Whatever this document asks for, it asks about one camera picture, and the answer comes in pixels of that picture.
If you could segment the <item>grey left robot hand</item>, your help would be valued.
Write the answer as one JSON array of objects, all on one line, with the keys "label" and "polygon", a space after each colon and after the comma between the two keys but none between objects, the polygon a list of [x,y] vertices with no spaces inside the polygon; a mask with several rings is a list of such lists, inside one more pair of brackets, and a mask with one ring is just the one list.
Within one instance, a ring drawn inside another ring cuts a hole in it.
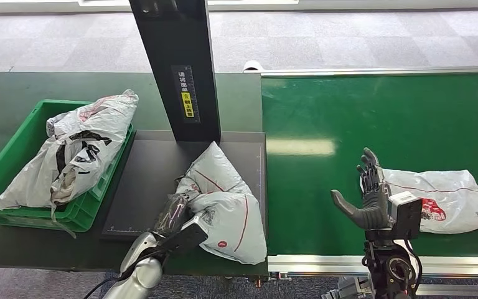
[{"label": "grey left robot hand", "polygon": [[162,211],[156,218],[152,233],[166,239],[180,232],[182,226],[194,215],[190,210],[191,193],[169,194]]}]

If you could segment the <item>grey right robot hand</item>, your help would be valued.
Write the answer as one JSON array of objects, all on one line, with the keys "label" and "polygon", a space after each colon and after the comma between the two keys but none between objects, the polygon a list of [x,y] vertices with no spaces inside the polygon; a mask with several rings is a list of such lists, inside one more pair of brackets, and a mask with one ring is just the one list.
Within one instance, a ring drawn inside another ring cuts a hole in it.
[{"label": "grey right robot hand", "polygon": [[384,229],[389,225],[388,198],[390,188],[384,180],[383,169],[376,154],[365,147],[357,166],[362,187],[362,206],[346,201],[338,190],[331,190],[334,205],[354,224],[364,230]]}]

